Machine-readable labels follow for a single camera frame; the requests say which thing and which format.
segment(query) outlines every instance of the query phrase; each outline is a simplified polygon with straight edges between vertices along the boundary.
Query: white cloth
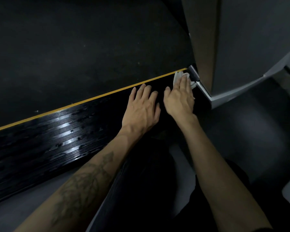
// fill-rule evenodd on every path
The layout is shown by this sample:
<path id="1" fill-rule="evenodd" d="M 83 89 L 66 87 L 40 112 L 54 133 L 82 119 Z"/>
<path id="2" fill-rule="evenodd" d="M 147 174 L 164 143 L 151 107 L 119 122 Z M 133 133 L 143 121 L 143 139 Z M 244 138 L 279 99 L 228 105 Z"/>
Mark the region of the white cloth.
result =
<path id="1" fill-rule="evenodd" d="M 189 75 L 189 73 L 183 73 L 182 71 L 180 71 L 180 72 L 175 72 L 175 74 L 174 74 L 174 80 L 173 80 L 173 86 L 174 86 L 174 84 L 175 84 L 175 82 L 179 79 L 179 78 L 181 78 L 182 76 L 187 76 L 187 78 L 189 78 L 190 77 L 190 75 Z M 191 89 L 194 89 L 195 87 L 197 87 L 197 82 L 196 81 L 191 81 L 190 82 L 190 87 L 191 87 Z"/>

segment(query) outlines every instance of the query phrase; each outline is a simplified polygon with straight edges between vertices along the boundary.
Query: black pants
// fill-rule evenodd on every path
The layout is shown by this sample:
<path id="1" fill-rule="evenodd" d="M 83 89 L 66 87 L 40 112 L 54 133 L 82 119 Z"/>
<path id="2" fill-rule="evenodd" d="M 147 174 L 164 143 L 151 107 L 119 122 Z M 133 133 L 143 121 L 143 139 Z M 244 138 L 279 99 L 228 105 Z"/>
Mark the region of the black pants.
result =
<path id="1" fill-rule="evenodd" d="M 228 164 L 242 182 L 248 177 Z M 176 193 L 172 156 L 163 141 L 143 138 L 131 151 L 90 229 L 94 231 L 217 231 L 209 204 L 196 178 L 189 203 L 171 218 Z"/>

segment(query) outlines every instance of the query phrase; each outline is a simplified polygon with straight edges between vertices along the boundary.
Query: yellow stripe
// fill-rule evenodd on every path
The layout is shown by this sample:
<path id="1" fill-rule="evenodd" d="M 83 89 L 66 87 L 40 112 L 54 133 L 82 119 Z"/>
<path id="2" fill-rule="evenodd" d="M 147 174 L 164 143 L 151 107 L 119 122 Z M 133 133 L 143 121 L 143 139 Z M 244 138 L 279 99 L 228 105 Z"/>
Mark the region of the yellow stripe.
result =
<path id="1" fill-rule="evenodd" d="M 186 70 L 187 68 L 183 68 L 183 69 L 180 69 L 180 70 L 177 70 L 177 71 L 184 71 Z M 15 126 L 15 125 L 19 125 L 19 124 L 22 124 L 22 123 L 25 123 L 27 121 L 31 121 L 31 120 L 34 120 L 34 119 L 37 119 L 37 118 L 40 118 L 40 117 L 43 117 L 43 116 L 47 116 L 47 115 L 50 115 L 52 113 L 55 113 L 55 112 L 58 112 L 58 111 L 61 111 L 61 110 L 64 110 L 64 109 L 67 109 L 67 108 L 70 108 L 70 107 L 74 107 L 74 106 L 77 106 L 77 105 L 80 105 L 82 103 L 85 103 L 85 102 L 89 102 L 89 101 L 92 101 L 92 100 L 95 100 L 97 98 L 101 98 L 101 97 L 104 97 L 104 96 L 107 96 L 107 95 L 110 95 L 110 94 L 113 94 L 113 93 L 116 93 L 116 92 L 119 92 L 119 91 L 122 91 L 122 90 L 125 90 L 125 89 L 129 89 L 129 88 L 132 88 L 134 86 L 137 86 L 137 85 L 141 85 L 141 84 L 144 84 L 144 83 L 147 83 L 147 82 L 150 82 L 150 81 L 153 81 L 153 80 L 156 80 L 156 79 L 159 79 L 159 78 L 162 78 L 162 77 L 165 77 L 165 76 L 168 76 L 168 75 L 171 75 L 171 74 L 174 74 L 174 72 L 170 72 L 168 74 L 164 74 L 162 76 L 157 76 L 155 78 L 152 78 L 152 79 L 149 79 L 149 80 L 145 80 L 145 81 L 142 81 L 142 82 L 139 82 L 139 83 L 136 83 L 136 84 L 133 84 L 133 85 L 129 85 L 129 86 L 126 86 L 124 88 L 121 88 L 121 89 L 116 89 L 114 91 L 111 91 L 111 92 L 108 92 L 108 93 L 105 93 L 105 94 L 101 94 L 101 95 L 98 95 L 96 97 L 93 97 L 93 98 L 89 98 L 89 99 L 86 99 L 86 100 L 83 100 L 83 101 L 80 101 L 80 102 L 77 102 L 77 103 L 73 103 L 71 105 L 67 105 L 65 107 L 61 107 L 61 108 L 58 108 L 58 109 L 55 109 L 55 110 L 52 110 L 52 111 L 49 111 L 49 112 L 45 112 L 45 113 L 42 113 L 42 114 L 39 114 L 39 115 L 36 115 L 36 116 L 33 116 L 33 117 L 30 117 L 30 118 L 27 118 L 27 119 L 24 119 L 24 120 L 20 120 L 20 121 L 17 121 L 17 122 L 14 122 L 14 123 L 11 123 L 11 124 L 8 124 L 8 125 L 4 125 L 2 127 L 0 127 L 0 130 L 2 129 L 6 129 L 6 128 L 10 128 L 12 126 Z"/>

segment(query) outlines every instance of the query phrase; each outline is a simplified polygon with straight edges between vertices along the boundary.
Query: tattooed forearm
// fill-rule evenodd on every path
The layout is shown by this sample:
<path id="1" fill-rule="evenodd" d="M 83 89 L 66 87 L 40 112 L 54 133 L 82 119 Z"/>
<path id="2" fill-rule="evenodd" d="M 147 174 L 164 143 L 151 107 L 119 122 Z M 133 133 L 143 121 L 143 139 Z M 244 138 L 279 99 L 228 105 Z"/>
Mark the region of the tattooed forearm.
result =
<path id="1" fill-rule="evenodd" d="M 112 177 L 104 170 L 104 166 L 113 161 L 114 153 L 103 156 L 102 162 L 86 163 L 81 167 L 84 172 L 74 174 L 60 189 L 61 201 L 55 204 L 52 225 L 63 219 L 82 216 L 91 207 L 99 192 L 99 179 L 109 183 Z"/>

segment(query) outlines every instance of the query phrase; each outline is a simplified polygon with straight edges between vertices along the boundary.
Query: gray floor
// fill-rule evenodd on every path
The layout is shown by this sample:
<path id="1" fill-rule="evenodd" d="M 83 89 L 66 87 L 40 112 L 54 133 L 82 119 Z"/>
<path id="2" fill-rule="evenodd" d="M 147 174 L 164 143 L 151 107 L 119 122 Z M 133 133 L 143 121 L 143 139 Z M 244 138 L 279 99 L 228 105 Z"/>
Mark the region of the gray floor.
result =
<path id="1" fill-rule="evenodd" d="M 281 194 L 290 180 L 290 98 L 273 79 L 200 114 L 199 120 L 222 156 L 246 171 L 255 190 Z M 194 172 L 176 143 L 169 150 L 177 168 L 179 188 L 174 203 L 177 214 L 189 200 L 195 184 Z M 0 232 L 15 229 L 72 173 L 1 202 Z"/>

